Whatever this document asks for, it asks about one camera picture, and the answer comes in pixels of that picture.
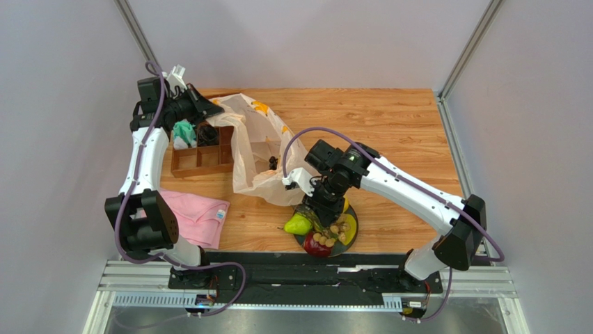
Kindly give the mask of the red fake apple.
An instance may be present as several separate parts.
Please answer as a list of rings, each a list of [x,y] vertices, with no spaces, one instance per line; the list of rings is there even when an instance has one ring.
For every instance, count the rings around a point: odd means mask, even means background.
[[[332,248],[325,245],[326,238],[318,232],[310,232],[306,235],[302,247],[307,254],[314,257],[329,257]]]

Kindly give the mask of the green fake pear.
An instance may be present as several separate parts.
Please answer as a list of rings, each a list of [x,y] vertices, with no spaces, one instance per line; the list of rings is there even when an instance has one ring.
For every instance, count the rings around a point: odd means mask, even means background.
[[[284,232],[299,236],[305,236],[312,230],[313,222],[301,213],[295,213],[283,226]]]

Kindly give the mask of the banana print plastic bag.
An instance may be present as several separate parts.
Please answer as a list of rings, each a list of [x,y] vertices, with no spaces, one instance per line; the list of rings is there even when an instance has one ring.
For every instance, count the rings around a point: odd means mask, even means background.
[[[215,127],[234,127],[230,140],[233,191],[278,206],[299,204],[304,192],[285,189],[283,161],[287,159],[288,171],[305,168],[311,175],[315,171],[305,162],[308,150],[299,139],[291,144],[287,154],[284,153],[294,134],[280,116],[271,107],[242,93],[215,97],[211,101],[225,112],[207,121]],[[279,159],[277,170],[269,170],[271,156]]]

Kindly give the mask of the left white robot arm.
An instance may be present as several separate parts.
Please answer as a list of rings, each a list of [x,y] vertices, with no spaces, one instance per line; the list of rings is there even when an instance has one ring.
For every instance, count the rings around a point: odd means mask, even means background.
[[[198,125],[224,112],[191,84],[171,97],[163,77],[137,82],[140,100],[130,122],[132,155],[117,196],[106,199],[104,210],[114,231],[120,255],[144,264],[162,259],[181,270],[203,265],[203,249],[180,234],[173,210],[160,193],[164,155],[174,125],[182,120]]]

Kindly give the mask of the fake longan bunch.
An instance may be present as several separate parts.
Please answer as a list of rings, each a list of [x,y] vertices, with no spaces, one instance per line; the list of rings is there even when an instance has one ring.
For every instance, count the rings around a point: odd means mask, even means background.
[[[333,247],[333,246],[336,246],[337,244],[342,244],[338,239],[339,220],[336,221],[335,223],[330,224],[329,227],[322,227],[320,223],[313,224],[313,232],[321,233],[326,238],[325,245],[328,247]]]

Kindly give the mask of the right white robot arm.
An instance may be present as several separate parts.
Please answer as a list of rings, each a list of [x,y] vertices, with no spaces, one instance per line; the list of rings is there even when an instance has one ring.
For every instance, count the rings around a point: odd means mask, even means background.
[[[409,276],[424,280],[446,267],[470,268],[487,228],[486,203],[481,197],[461,198],[440,191],[360,143],[342,151],[319,140],[304,160],[322,179],[303,200],[323,222],[337,217],[350,188],[366,190],[412,212],[436,231],[435,239],[410,250],[401,264]]]

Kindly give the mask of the black fake grape bunch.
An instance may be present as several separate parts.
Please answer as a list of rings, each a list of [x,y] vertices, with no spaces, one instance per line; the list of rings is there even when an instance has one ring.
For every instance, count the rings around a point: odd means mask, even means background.
[[[269,170],[277,170],[278,169],[278,162],[279,159],[275,156],[271,156],[268,160],[269,164]]]

